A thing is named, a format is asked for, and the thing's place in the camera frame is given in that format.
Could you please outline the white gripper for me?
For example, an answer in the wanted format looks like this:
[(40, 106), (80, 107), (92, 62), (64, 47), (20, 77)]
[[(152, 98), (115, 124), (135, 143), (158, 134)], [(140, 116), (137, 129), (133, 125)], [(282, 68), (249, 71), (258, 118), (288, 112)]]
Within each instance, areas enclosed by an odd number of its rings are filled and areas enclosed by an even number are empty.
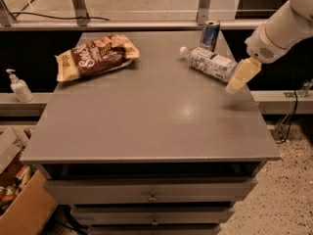
[(261, 63), (272, 64), (288, 52), (287, 49), (277, 47), (270, 41), (264, 24), (260, 25), (246, 39), (245, 44), (246, 52), (250, 55), (250, 58), (243, 59), (237, 64), (225, 88), (229, 94), (237, 93), (253, 79), (261, 71)]

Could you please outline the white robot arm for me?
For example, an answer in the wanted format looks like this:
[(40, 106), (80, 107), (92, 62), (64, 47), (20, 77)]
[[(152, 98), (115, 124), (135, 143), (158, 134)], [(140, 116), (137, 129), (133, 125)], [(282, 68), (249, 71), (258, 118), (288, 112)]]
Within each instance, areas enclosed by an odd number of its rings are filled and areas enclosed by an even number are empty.
[(262, 64), (282, 58), (298, 42), (313, 36), (313, 0), (288, 0), (246, 39), (249, 57), (241, 60), (225, 88), (240, 91), (260, 71)]

